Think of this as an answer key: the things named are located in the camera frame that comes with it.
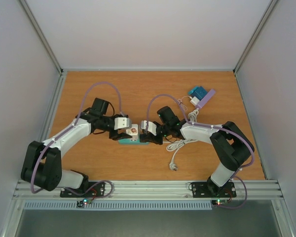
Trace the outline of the white tiger print plug adapter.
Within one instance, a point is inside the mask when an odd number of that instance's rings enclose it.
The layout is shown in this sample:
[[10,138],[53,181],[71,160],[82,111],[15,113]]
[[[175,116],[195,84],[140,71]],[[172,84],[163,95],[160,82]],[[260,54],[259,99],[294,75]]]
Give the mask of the white tiger print plug adapter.
[[130,139],[138,140],[139,126],[137,124],[132,124],[132,126],[126,130],[126,133],[131,136]]

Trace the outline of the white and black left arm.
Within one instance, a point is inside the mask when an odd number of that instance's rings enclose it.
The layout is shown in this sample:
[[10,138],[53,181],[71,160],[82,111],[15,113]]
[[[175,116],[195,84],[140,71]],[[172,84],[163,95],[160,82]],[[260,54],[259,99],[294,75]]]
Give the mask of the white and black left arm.
[[56,188],[64,188],[75,195],[83,197],[90,188],[88,176],[84,173],[64,170],[63,156],[80,140],[93,134],[107,132],[109,138],[118,141],[130,138],[124,130],[131,127],[131,120],[127,115],[113,114],[107,116],[107,109],[111,103],[95,98],[91,107],[81,111],[75,119],[55,136],[42,142],[32,141],[27,148],[20,177],[30,184],[32,193]]

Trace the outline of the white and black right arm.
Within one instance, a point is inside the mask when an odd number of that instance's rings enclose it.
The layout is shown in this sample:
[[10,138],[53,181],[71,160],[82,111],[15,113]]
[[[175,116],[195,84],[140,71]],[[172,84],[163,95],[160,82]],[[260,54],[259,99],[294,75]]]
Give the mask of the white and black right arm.
[[211,144],[220,161],[206,182],[206,189],[213,197],[225,191],[230,178],[254,155],[253,144],[231,121],[223,125],[208,125],[188,119],[180,120],[168,106],[161,108],[157,114],[161,124],[141,121],[143,133],[140,134],[140,141],[162,145],[164,138],[172,136]]

